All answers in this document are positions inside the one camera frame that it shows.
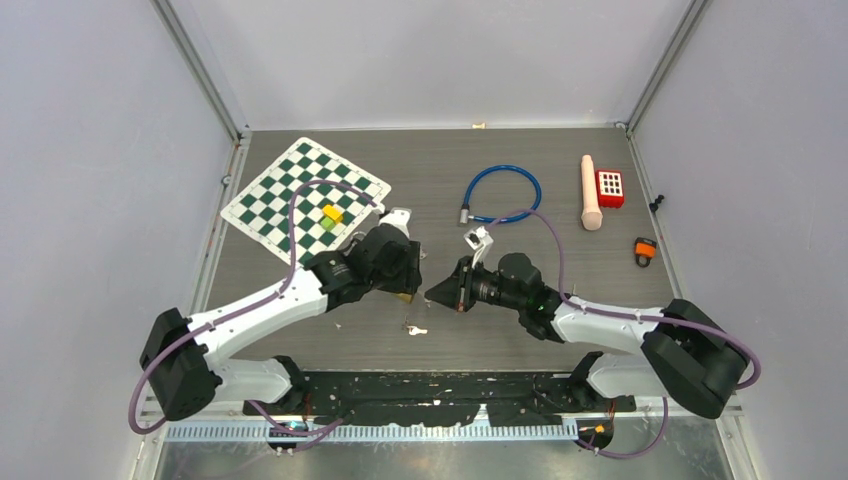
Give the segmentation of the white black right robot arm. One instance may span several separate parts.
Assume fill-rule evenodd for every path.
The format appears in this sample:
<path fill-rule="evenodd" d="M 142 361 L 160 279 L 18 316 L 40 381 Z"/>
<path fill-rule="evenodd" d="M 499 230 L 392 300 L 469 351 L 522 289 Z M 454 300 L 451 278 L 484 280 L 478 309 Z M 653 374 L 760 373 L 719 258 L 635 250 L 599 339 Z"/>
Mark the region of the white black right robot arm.
<path fill-rule="evenodd" d="M 654 396 L 716 419 L 750 385 L 744 374 L 759 373 L 753 353 L 693 303 L 639 310 L 589 302 L 546 285 L 523 253 L 505 255 L 493 271 L 463 257 L 425 297 L 457 312 L 478 303 L 510 309 L 539 340 L 603 347 L 572 373 L 571 397 L 584 410 L 619 396 Z"/>

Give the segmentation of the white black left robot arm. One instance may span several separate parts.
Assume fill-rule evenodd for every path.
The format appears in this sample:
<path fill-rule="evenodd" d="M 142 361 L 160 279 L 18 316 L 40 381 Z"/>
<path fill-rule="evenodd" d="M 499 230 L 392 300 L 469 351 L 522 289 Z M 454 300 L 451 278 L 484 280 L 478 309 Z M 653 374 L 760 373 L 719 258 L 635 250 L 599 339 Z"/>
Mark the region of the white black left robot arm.
<path fill-rule="evenodd" d="M 413 296 L 421 285 L 421 244 L 381 224 L 342 250 L 309 258 L 269 287 L 216 310 L 155 319 L 142 349 L 142 381 L 167 421 L 187 419 L 213 403 L 258 401 L 284 414 L 307 398 L 299 367 L 285 356 L 238 360 L 236 353 L 298 321 L 358 302 L 372 291 Z"/>

